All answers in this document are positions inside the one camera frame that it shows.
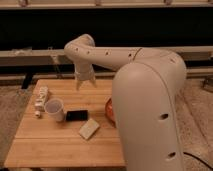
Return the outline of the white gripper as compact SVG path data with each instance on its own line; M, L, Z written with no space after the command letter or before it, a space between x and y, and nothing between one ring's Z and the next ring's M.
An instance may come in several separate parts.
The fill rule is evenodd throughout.
M97 87L96 79L94 78L94 69L90 63L75 63L76 90L78 91L83 84L83 81L89 80L90 83Z

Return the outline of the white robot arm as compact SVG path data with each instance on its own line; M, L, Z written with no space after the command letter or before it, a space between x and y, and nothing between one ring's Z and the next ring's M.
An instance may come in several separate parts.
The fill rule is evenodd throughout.
M175 52L145 47L97 47L84 34L64 47L78 84L95 80L93 67L116 72L112 108L127 171L185 171L175 94L186 66Z

